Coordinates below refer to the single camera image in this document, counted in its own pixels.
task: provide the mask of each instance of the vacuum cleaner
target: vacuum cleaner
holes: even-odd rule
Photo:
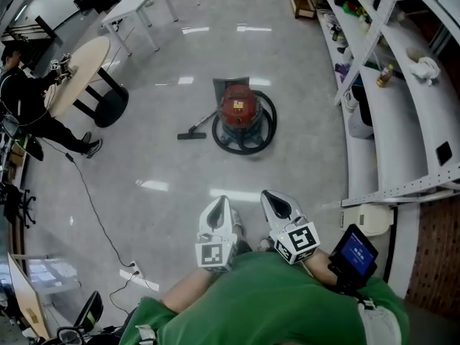
[[[217,110],[203,117],[188,133],[178,134],[178,139],[206,138],[206,134],[194,131],[216,114],[212,134],[221,149],[236,155],[253,155],[264,150],[273,140],[277,128],[277,112],[272,100],[265,93],[252,90],[249,77],[214,78],[213,84]]]

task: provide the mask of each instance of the display screen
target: display screen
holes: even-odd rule
[[[374,260],[374,255],[369,252],[355,234],[350,235],[341,253],[361,275],[366,273]]]

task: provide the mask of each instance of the black table base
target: black table base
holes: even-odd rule
[[[128,106],[129,92],[119,86],[103,68],[99,69],[98,74],[112,89],[101,96],[91,86],[86,87],[86,92],[98,101],[96,110],[91,110],[80,100],[75,101],[73,105],[94,119],[99,128],[106,128],[111,126],[124,113],[125,108]]]

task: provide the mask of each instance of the desk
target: desk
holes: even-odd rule
[[[65,79],[56,89],[50,87],[45,98],[45,104],[49,104],[52,117],[62,116],[73,104],[77,109],[94,119],[96,125],[101,128],[108,127],[119,119],[127,107],[129,94],[101,68],[109,49],[110,40],[107,37],[97,37],[72,54],[70,66],[77,66],[77,73],[72,78]],[[101,96],[89,85],[96,73],[112,87],[104,96]],[[98,101],[95,111],[78,100],[78,96],[83,90],[86,90]]]
[[[115,29],[112,27],[112,22],[115,22],[119,19],[132,15],[137,22],[138,27],[140,27],[144,33],[146,34],[147,38],[149,39],[150,43],[152,44],[155,51],[158,51],[160,48],[155,43],[153,37],[150,35],[148,27],[152,26],[148,16],[145,14],[144,5],[149,0],[121,0],[117,6],[115,6],[110,13],[107,14],[107,17],[102,19],[102,25],[106,26],[107,29],[112,33],[115,40],[125,49],[128,55],[131,55],[131,51],[126,46],[124,41],[121,39],[120,36],[115,32]],[[178,17],[175,13],[174,7],[171,4],[171,0],[165,0],[168,9],[174,19],[174,22],[178,20]]]
[[[8,264],[14,292],[22,315],[27,319],[27,322],[29,322],[37,335],[45,340],[49,340],[50,334],[46,327],[42,304],[37,292],[32,287],[32,283],[27,276],[24,275],[16,260],[9,253]]]

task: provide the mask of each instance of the black pants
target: black pants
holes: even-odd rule
[[[25,127],[31,135],[55,141],[70,151],[88,153],[91,145],[76,139],[72,132],[63,123],[45,115],[39,121]]]

